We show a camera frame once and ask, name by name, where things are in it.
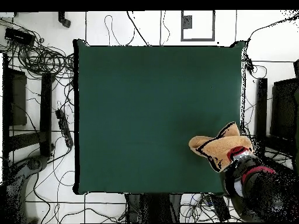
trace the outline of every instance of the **green tabletop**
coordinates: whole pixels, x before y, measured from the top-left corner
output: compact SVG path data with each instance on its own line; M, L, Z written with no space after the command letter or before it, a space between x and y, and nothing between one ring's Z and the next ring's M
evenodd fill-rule
M219 174L188 142L239 123L245 43L77 45L79 193L222 192Z

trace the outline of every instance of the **towel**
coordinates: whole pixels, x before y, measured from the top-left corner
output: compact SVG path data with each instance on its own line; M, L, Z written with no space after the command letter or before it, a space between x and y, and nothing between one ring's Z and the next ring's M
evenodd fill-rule
M248 151L253 153L252 143L247 136L241 136L235 122L228 123L215 138L195 136L189 141L190 149L208 159L217 172L232 163L233 155Z

